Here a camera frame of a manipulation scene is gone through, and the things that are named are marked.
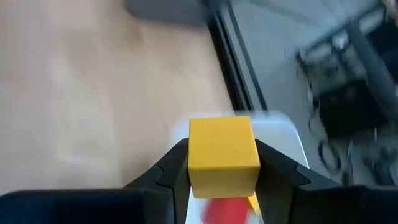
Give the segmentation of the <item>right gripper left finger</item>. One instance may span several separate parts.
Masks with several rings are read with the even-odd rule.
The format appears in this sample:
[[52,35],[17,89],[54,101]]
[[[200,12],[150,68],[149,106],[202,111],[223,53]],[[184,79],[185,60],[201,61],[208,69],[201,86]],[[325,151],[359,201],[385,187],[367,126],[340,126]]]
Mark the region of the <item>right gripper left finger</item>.
[[188,139],[176,143],[125,188],[139,191],[143,224],[185,224],[190,197]]

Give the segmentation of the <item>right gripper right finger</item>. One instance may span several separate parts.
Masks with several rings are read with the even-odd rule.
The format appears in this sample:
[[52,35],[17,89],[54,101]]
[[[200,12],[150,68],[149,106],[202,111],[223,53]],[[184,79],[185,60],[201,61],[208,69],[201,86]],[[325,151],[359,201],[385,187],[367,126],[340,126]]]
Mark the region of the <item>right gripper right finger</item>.
[[341,213],[326,189],[336,182],[256,140],[261,169],[256,197],[265,224],[340,224]]

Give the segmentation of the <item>small yellow cube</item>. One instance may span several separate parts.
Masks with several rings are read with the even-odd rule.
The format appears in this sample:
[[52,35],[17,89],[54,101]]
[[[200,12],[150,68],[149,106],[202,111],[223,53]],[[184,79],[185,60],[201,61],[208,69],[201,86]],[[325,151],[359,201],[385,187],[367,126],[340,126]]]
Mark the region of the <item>small yellow cube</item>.
[[190,120],[188,174],[195,198],[252,196],[260,168],[248,116]]

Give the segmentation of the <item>small red cube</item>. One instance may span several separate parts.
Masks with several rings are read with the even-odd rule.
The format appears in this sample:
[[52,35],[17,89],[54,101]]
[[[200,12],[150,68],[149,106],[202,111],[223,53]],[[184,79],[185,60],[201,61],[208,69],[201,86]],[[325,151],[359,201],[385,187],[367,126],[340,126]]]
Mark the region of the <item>small red cube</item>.
[[203,221],[204,224],[246,224],[250,209],[247,198],[210,199]]

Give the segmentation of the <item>white plastic bin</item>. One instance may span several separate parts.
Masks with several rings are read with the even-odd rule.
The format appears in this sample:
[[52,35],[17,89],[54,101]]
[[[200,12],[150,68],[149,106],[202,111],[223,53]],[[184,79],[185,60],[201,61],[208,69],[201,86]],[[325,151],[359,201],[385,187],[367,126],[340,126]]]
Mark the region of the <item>white plastic bin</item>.
[[217,118],[231,116],[249,116],[254,137],[277,149],[301,165],[308,167],[308,161],[296,126],[281,111],[216,111],[211,113],[190,114],[180,118],[173,126],[168,147],[176,145],[189,136],[189,121],[194,118]]

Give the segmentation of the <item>dark grey plastic tray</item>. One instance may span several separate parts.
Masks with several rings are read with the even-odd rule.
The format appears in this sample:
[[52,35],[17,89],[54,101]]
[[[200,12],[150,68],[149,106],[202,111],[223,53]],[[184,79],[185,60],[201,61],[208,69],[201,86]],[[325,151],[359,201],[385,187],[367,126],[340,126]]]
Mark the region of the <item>dark grey plastic tray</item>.
[[129,13],[139,19],[202,26],[211,18],[211,0],[124,0]]

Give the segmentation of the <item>black metal table frame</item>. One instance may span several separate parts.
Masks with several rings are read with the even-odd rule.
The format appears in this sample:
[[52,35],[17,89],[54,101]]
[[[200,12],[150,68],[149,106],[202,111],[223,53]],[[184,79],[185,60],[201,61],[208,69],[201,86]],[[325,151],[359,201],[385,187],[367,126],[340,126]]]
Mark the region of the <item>black metal table frame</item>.
[[244,29],[232,0],[201,0],[208,28],[235,111],[266,111],[259,77],[250,56]]

